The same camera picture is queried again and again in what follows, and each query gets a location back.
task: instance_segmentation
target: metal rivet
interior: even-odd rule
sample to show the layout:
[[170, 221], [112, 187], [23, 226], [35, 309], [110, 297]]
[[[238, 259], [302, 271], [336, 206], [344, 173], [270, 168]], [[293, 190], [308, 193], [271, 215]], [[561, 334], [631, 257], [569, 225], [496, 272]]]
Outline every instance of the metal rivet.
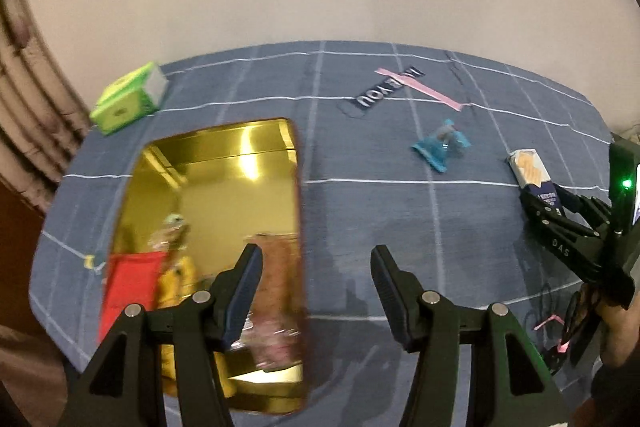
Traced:
[[507, 313], [509, 313], [509, 309], [507, 308], [507, 306], [505, 306], [501, 302], [496, 302], [495, 304], [492, 304], [491, 311], [494, 312], [496, 315], [500, 315], [500, 317], [504, 317]]
[[135, 317], [141, 311], [142, 306], [140, 306], [139, 304], [130, 304], [129, 306], [124, 308], [124, 314], [127, 315], [127, 317]]
[[211, 298], [211, 294], [206, 290], [200, 290], [194, 293], [191, 298], [198, 304], [202, 304], [203, 302], [207, 302]]
[[422, 294], [422, 300], [427, 304], [438, 304], [440, 302], [440, 294], [429, 290]]

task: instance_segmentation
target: green box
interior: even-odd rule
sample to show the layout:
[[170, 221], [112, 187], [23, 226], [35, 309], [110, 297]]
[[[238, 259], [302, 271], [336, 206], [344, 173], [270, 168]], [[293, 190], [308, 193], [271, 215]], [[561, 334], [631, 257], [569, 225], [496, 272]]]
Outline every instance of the green box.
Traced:
[[166, 84], [167, 79], [158, 65], [149, 62], [110, 84], [91, 111], [91, 120], [103, 134], [111, 134], [157, 111]]

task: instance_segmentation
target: checkered tablecloth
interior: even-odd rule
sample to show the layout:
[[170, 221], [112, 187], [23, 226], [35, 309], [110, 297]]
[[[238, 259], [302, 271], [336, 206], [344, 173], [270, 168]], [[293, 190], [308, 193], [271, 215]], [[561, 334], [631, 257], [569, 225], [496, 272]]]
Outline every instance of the checkered tablecloth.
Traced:
[[[421, 81], [461, 112], [402, 88], [362, 118], [340, 104], [379, 82], [383, 67], [414, 66]], [[458, 305], [502, 301], [538, 346], [556, 326], [531, 327], [563, 312], [574, 275], [526, 232], [511, 150], [535, 148], [552, 179], [607, 200], [608, 142], [583, 95], [518, 68], [460, 53], [374, 42], [266, 44], [165, 65], [170, 87], [155, 115], [103, 137], [92, 130], [58, 189], [34, 258], [33, 312], [69, 360], [83, 369], [95, 350], [102, 268], [127, 179], [155, 139], [223, 123], [290, 118], [302, 181], [312, 382], [308, 407], [286, 418], [234, 413], [238, 426], [396, 425], [415, 355], [390, 334], [369, 274], [369, 254], [388, 245], [402, 269]], [[411, 145], [447, 118], [472, 146], [432, 171]], [[84, 267], [94, 255], [94, 267]], [[463, 425], [469, 350], [462, 350], [455, 425]], [[575, 404], [590, 367], [557, 377]], [[166, 399], [170, 425], [177, 401]]]

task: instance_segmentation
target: red packet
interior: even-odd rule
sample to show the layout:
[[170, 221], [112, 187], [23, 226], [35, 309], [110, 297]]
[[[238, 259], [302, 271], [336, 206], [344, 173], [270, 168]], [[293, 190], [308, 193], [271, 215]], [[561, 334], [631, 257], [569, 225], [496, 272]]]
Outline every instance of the red packet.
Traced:
[[142, 304], [145, 310], [154, 309], [156, 286], [165, 258], [166, 252], [163, 251], [111, 256], [102, 302], [98, 344], [128, 304], [138, 303]]

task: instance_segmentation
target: brown curtain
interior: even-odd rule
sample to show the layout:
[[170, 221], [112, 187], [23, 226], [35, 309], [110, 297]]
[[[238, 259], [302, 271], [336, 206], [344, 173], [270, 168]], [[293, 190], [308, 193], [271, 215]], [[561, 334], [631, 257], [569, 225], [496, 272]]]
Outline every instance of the brown curtain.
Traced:
[[89, 127], [26, 0], [0, 0], [0, 181], [46, 212]]

